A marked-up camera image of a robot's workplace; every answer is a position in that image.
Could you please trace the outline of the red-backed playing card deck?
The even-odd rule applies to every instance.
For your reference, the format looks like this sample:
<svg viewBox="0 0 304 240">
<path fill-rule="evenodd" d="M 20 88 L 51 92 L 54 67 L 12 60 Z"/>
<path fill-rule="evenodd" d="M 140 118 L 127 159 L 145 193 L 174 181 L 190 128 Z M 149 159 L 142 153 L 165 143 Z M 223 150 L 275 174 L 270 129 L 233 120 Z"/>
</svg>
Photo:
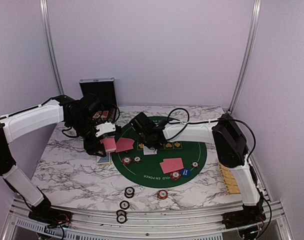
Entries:
<svg viewBox="0 0 304 240">
<path fill-rule="evenodd" d="M 101 139 L 100 142 L 103 144 L 106 153 L 113 153 L 117 149 L 114 137 Z"/>
</svg>

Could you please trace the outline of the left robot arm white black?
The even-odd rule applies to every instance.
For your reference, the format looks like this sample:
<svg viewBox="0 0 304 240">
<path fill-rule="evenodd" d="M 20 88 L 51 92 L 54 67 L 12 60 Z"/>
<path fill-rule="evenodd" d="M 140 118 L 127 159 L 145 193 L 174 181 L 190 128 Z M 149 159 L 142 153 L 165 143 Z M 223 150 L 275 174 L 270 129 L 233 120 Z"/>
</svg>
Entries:
<svg viewBox="0 0 304 240">
<path fill-rule="evenodd" d="M 103 109 L 103 104 L 94 94 L 79 100 L 66 95 L 51 97 L 38 104 L 15 113 L 0 116 L 0 177 L 9 183 L 28 203 L 36 207 L 36 215 L 45 223 L 55 219 L 55 211 L 42 203 L 45 197 L 17 165 L 9 145 L 22 138 L 64 123 L 83 139 L 84 151 L 90 156 L 104 155 L 99 128 L 93 119 Z"/>
</svg>

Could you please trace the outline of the dark brown chip stack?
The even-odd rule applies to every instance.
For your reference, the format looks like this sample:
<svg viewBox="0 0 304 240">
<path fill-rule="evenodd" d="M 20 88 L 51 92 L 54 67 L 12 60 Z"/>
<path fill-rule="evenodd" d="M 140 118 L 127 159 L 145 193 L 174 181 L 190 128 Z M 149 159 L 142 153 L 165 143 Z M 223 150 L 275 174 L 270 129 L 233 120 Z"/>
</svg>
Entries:
<svg viewBox="0 0 304 240">
<path fill-rule="evenodd" d="M 124 190 L 124 196 L 128 199 L 133 198 L 135 195 L 135 189 L 131 186 L 126 187 Z"/>
</svg>

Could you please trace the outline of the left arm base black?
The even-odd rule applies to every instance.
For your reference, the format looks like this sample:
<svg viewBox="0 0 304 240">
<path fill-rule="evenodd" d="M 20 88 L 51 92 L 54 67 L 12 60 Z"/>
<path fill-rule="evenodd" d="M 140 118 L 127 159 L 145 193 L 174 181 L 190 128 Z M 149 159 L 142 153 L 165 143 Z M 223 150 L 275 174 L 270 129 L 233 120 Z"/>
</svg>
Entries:
<svg viewBox="0 0 304 240">
<path fill-rule="evenodd" d="M 49 224 L 56 227 L 59 225 L 69 225 L 72 219 L 72 213 L 67 210 L 56 209 L 52 207 L 50 200 L 44 196 L 43 200 L 37 206 L 31 205 L 28 217 L 32 220 Z"/>
</svg>

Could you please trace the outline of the blue small blind button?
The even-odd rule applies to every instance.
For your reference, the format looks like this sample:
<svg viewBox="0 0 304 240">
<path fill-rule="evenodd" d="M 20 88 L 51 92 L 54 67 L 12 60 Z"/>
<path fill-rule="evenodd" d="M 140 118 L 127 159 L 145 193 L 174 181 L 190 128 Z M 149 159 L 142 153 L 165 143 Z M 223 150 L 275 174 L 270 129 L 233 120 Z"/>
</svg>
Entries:
<svg viewBox="0 0 304 240">
<path fill-rule="evenodd" d="M 191 176 L 191 170 L 188 169 L 188 168 L 183 168 L 183 169 L 180 170 L 180 174 L 181 174 L 182 177 L 188 178 L 188 177 Z"/>
</svg>

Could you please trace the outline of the dark chips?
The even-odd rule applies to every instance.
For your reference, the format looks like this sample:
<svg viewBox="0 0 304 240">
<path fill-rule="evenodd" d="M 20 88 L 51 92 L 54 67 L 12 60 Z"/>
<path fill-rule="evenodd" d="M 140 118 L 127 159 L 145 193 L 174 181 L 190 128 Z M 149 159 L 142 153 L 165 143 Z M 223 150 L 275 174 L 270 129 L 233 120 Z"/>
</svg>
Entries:
<svg viewBox="0 0 304 240">
<path fill-rule="evenodd" d="M 135 156 L 135 157 L 133 158 L 133 161 L 134 161 L 136 164 L 138 164 L 138 163 L 140 163 L 140 162 L 142 161 L 142 158 L 141 158 L 140 156 Z"/>
</svg>

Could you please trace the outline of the dealt red-backed cards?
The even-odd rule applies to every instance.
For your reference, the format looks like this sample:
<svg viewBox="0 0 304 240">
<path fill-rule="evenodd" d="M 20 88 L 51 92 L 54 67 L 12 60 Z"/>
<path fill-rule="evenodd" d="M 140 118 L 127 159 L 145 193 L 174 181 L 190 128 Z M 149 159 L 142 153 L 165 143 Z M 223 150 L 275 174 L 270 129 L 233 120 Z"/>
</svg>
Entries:
<svg viewBox="0 0 304 240">
<path fill-rule="evenodd" d="M 126 152 L 132 150 L 134 147 L 135 140 L 131 138 L 120 137 L 116 142 L 116 153 Z"/>
</svg>

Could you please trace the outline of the small orange chip pile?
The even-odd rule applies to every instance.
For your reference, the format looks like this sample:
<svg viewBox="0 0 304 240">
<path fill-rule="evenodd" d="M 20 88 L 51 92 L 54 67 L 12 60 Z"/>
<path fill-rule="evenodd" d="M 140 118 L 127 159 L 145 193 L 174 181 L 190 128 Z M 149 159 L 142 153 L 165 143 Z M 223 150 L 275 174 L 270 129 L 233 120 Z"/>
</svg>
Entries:
<svg viewBox="0 0 304 240">
<path fill-rule="evenodd" d="M 181 173 L 179 171 L 174 171 L 170 173 L 170 178 L 174 181 L 178 180 L 181 177 Z"/>
<path fill-rule="evenodd" d="M 132 158 L 126 156 L 126 157 L 124 157 L 124 158 L 122 159 L 121 162 L 122 162 L 123 165 L 129 165 L 129 164 L 132 162 Z"/>
</svg>

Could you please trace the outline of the orange red chip stack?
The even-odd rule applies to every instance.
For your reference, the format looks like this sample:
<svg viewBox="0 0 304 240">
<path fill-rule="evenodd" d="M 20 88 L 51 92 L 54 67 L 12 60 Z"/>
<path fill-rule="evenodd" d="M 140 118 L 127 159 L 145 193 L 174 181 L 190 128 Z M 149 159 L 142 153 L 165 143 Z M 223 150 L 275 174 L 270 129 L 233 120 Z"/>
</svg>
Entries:
<svg viewBox="0 0 304 240">
<path fill-rule="evenodd" d="M 167 197 L 168 197 L 168 192 L 164 189 L 162 190 L 159 190 L 157 192 L 157 197 L 160 199 L 160 200 L 165 200 Z"/>
</svg>

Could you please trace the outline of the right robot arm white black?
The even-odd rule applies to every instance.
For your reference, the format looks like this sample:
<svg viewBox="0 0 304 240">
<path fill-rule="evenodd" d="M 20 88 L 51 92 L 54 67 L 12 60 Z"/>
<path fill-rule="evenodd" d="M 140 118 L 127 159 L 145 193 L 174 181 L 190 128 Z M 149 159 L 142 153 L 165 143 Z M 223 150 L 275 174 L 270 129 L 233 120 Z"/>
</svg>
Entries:
<svg viewBox="0 0 304 240">
<path fill-rule="evenodd" d="M 161 144 L 170 142 L 213 143 L 219 163 L 232 172 L 246 206 L 239 219 L 250 224 L 259 216 L 256 205 L 263 201 L 263 194 L 258 188 L 258 178 L 250 160 L 253 150 L 248 149 L 247 139 L 239 128 L 239 124 L 246 127 L 245 122 L 226 113 L 217 119 L 197 122 L 167 116 L 155 123 L 140 112 L 129 124 L 139 135 L 140 142 L 148 148 L 158 149 Z"/>
</svg>

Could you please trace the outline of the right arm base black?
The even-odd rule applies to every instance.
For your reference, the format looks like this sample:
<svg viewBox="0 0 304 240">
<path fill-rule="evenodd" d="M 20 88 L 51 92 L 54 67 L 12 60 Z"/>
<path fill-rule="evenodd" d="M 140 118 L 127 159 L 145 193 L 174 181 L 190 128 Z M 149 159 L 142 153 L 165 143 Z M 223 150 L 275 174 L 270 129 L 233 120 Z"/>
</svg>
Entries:
<svg viewBox="0 0 304 240">
<path fill-rule="evenodd" d="M 226 229 L 243 227 L 265 221 L 263 208 L 264 200 L 261 198 L 256 205 L 242 205 L 242 210 L 226 212 L 222 215 L 221 223 Z"/>
</svg>

